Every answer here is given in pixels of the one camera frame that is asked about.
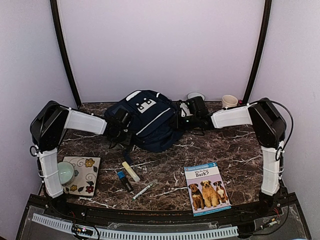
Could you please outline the dog book Why Dogs Bark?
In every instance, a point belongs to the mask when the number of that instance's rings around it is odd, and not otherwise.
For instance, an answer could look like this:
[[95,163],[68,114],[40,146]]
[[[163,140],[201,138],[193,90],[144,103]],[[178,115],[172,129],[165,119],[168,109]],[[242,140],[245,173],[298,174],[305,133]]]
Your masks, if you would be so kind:
[[216,162],[185,167],[184,174],[195,217],[232,207]]

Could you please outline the navy blue student backpack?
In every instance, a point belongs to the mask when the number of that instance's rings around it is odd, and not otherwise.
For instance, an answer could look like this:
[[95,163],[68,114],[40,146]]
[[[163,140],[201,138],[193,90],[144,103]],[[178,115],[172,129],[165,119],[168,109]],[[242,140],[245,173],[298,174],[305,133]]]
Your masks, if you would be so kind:
[[171,127],[171,119],[177,111],[175,103],[153,90],[136,90],[109,107],[104,118],[113,116],[118,109],[127,110],[131,116],[128,129],[132,131],[130,145],[123,150],[125,161],[131,165],[132,147],[161,153],[182,138],[185,131]]

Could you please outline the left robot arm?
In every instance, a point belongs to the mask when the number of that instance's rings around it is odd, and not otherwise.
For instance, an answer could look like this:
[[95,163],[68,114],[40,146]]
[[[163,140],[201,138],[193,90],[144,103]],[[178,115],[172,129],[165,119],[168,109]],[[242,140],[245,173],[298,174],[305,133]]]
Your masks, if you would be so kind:
[[30,154],[37,157],[38,173],[44,181],[46,193],[57,198],[63,194],[59,179],[58,148],[66,130],[102,135],[112,143],[129,145],[130,114],[119,109],[115,116],[103,118],[49,101],[30,124],[33,146]]

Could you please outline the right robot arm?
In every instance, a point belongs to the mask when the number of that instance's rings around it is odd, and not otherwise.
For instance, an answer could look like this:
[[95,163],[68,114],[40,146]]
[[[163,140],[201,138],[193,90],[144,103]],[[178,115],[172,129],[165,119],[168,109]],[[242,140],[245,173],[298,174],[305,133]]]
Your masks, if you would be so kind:
[[200,96],[177,103],[177,111],[170,124],[180,131],[199,129],[201,131],[225,127],[251,125],[261,146],[263,156],[263,179],[259,202],[255,213],[266,217],[275,208],[275,201],[284,188],[282,174],[284,157],[289,137],[287,123],[277,110],[278,102],[267,97],[260,100],[210,113]]

